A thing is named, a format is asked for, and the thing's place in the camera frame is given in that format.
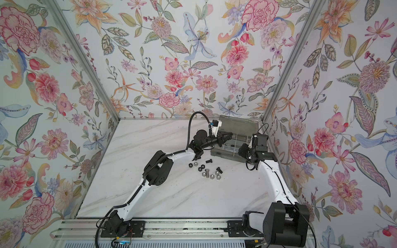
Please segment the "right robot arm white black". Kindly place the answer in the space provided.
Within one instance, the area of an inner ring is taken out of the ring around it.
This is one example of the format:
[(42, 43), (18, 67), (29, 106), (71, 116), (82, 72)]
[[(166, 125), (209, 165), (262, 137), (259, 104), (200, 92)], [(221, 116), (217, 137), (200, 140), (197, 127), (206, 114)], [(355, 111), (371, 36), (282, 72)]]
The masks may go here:
[(253, 134), (251, 144), (243, 144), (239, 156), (264, 176), (267, 192), (273, 199), (266, 212), (246, 211), (242, 229), (246, 236), (263, 234), (269, 245), (303, 248), (306, 245), (310, 213), (293, 196), (281, 175), (278, 160), (268, 151), (268, 136)]

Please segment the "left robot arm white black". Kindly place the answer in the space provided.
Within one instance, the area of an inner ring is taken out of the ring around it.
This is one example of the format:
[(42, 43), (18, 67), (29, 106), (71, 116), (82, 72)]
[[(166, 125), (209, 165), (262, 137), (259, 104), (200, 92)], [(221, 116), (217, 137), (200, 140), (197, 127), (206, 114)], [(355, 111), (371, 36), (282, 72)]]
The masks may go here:
[(112, 232), (126, 231), (127, 223), (133, 218), (133, 208), (150, 189), (161, 186), (168, 178), (174, 162), (179, 159), (196, 161), (204, 154), (204, 150), (213, 146), (222, 146), (232, 139), (231, 132), (218, 131), (217, 134), (208, 135), (205, 130), (200, 130), (188, 144), (188, 148), (166, 154), (157, 151), (144, 167), (142, 179), (130, 195), (121, 205), (116, 205), (108, 211), (104, 222)]

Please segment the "grey plastic organizer box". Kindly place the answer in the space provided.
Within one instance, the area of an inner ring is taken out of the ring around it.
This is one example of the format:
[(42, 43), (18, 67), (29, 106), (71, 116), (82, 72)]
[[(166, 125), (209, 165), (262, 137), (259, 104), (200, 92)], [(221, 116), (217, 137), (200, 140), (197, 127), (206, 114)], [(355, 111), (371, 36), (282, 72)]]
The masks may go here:
[(211, 150), (211, 155), (245, 163), (246, 159), (241, 157), (238, 151), (243, 144), (250, 144), (252, 134), (258, 131), (258, 121), (225, 115), (221, 115), (219, 121), (222, 122), (219, 131), (231, 132), (233, 135), (222, 147), (216, 145), (215, 148)]

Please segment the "black hex nut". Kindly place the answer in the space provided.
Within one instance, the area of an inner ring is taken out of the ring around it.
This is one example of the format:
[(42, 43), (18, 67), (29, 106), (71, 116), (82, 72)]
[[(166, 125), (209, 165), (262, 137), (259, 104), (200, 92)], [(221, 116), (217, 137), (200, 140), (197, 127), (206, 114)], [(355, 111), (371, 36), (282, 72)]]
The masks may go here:
[(202, 164), (202, 165), (198, 168), (198, 171), (201, 172), (201, 171), (203, 171), (204, 169), (205, 169), (205, 165)]

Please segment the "silver bolt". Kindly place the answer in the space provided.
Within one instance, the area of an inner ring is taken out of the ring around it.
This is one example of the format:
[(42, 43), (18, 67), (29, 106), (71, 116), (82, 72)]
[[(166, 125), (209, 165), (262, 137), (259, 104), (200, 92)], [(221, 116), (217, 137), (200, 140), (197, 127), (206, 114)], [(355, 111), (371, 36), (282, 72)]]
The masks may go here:
[(203, 177), (210, 178), (209, 169), (205, 169), (205, 171), (202, 173), (202, 175), (203, 175)]

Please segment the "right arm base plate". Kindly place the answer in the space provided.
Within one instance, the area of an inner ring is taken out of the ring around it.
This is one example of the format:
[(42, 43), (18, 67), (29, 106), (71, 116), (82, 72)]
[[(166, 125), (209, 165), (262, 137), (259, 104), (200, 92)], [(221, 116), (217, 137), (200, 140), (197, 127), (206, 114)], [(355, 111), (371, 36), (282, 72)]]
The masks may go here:
[(232, 238), (263, 238), (262, 232), (251, 228), (243, 220), (227, 221), (227, 227), (224, 231)]

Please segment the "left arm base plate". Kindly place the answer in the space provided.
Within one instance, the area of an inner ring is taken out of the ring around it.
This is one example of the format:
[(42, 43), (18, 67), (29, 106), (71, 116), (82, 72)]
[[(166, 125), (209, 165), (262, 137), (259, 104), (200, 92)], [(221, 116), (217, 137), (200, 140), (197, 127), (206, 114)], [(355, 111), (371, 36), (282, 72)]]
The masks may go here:
[(105, 221), (101, 238), (142, 238), (145, 231), (145, 221), (123, 222), (116, 228), (113, 228), (109, 221)]

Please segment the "aluminium front rail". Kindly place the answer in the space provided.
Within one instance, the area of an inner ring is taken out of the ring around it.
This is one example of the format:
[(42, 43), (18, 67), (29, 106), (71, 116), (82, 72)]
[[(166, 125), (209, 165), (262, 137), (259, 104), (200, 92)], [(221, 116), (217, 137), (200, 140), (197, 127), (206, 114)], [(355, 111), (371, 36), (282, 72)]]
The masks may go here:
[(100, 220), (73, 219), (62, 221), (50, 234), (53, 240), (225, 240), (263, 239), (262, 233), (247, 236), (243, 232), (241, 218), (134, 218), (135, 227), (126, 235), (109, 230), (97, 230)]

